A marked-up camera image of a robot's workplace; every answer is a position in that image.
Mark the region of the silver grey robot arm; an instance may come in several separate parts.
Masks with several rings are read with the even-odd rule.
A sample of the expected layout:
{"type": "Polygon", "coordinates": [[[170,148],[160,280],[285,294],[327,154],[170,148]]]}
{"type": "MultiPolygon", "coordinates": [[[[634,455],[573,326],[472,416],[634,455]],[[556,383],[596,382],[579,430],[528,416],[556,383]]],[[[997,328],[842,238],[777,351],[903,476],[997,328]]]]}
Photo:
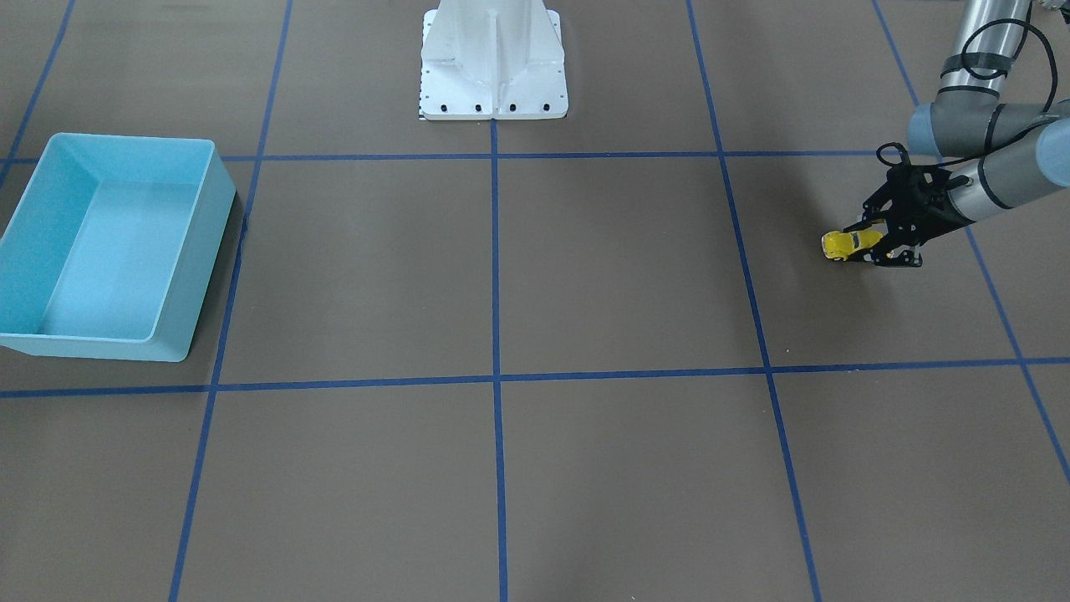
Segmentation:
{"type": "Polygon", "coordinates": [[[917,268],[929,241],[1066,190],[1067,102],[1055,99],[1056,60],[1031,7],[966,4],[939,91],[910,118],[906,142],[878,146],[885,182],[858,221],[822,237],[826,259],[917,268]],[[1027,37],[1048,57],[1048,96],[1006,103],[1002,91],[1027,37]]]}

